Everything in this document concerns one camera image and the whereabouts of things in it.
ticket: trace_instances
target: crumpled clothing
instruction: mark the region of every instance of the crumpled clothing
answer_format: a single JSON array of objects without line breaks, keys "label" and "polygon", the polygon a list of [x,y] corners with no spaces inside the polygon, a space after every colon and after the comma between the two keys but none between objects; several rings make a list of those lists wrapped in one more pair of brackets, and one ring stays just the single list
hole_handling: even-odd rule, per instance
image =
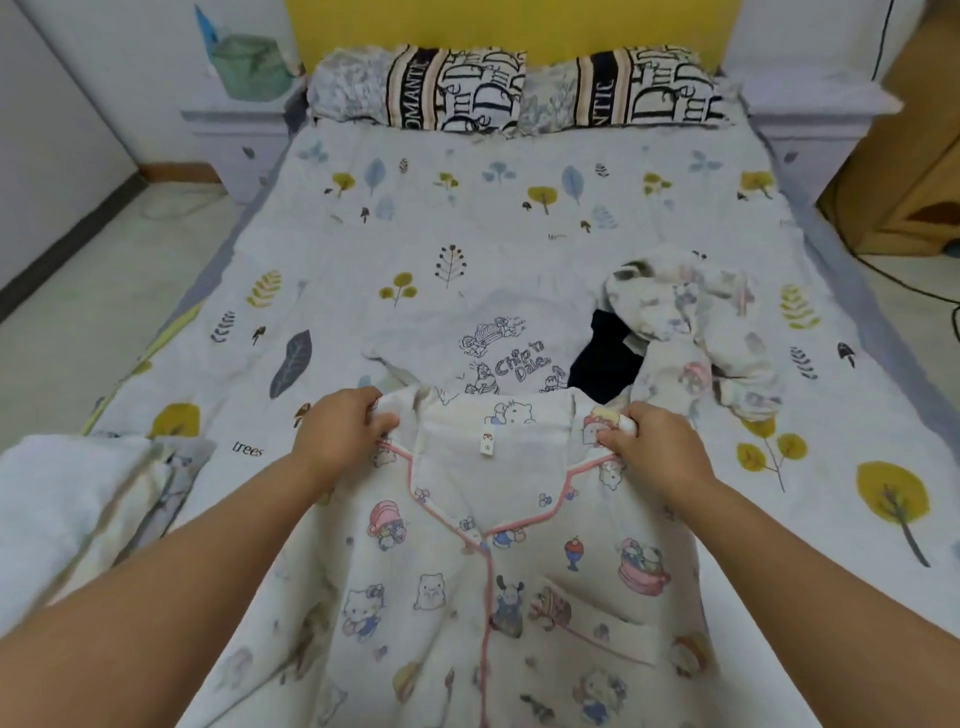
[{"label": "crumpled clothing", "polygon": [[720,403],[739,418],[780,411],[782,384],[756,332],[745,273],[667,245],[620,266],[604,287],[613,311],[649,342],[631,400],[694,417],[715,382]]}]

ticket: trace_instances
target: patterned pillowcase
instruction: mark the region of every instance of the patterned pillowcase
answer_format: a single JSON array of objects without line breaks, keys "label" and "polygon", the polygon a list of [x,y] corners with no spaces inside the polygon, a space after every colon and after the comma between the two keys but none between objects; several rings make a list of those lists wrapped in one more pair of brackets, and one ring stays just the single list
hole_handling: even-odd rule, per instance
[{"label": "patterned pillowcase", "polygon": [[387,122],[400,129],[497,132],[516,126],[527,54],[408,45],[387,78]]},{"label": "patterned pillowcase", "polygon": [[399,49],[337,48],[317,64],[307,91],[313,116],[387,123],[387,74]]},{"label": "patterned pillowcase", "polygon": [[565,61],[532,69],[523,85],[521,134],[562,132],[574,126],[577,102],[577,61]]},{"label": "patterned pillowcase", "polygon": [[578,127],[719,126],[723,93],[684,48],[616,48],[576,60]]}]

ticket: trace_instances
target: headboard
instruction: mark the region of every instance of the headboard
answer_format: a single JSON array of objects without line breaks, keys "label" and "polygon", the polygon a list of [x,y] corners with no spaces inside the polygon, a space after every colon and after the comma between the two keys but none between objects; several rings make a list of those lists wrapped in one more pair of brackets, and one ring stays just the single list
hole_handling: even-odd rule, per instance
[{"label": "headboard", "polygon": [[337,46],[400,43],[525,50],[531,65],[622,45],[672,43],[714,70],[741,0],[286,0],[312,73]]}]

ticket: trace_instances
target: hand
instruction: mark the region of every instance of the hand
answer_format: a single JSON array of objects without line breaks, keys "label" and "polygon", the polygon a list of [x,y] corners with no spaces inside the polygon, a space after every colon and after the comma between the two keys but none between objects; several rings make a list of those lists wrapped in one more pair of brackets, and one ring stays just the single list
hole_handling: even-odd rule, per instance
[{"label": "hand", "polygon": [[369,457],[378,439],[400,424],[387,413],[370,418],[370,408],[380,398],[376,387],[342,389],[314,404],[300,422],[290,457],[311,478],[334,483],[349,468]]},{"label": "hand", "polygon": [[673,506],[679,495],[715,480],[700,436],[686,418],[635,401],[624,413],[636,422],[636,435],[597,432],[597,442],[622,457],[636,478]]}]

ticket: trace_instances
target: floor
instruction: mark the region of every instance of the floor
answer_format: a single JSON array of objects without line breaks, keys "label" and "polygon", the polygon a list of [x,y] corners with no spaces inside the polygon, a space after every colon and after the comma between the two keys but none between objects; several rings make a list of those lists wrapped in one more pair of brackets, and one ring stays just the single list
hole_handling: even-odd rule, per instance
[{"label": "floor", "polygon": [[[153,340],[241,209],[213,185],[155,184],[0,324],[0,451],[32,432],[75,432]],[[960,259],[871,257],[960,300]],[[960,408],[960,344],[947,303],[866,271],[880,306]]]}]

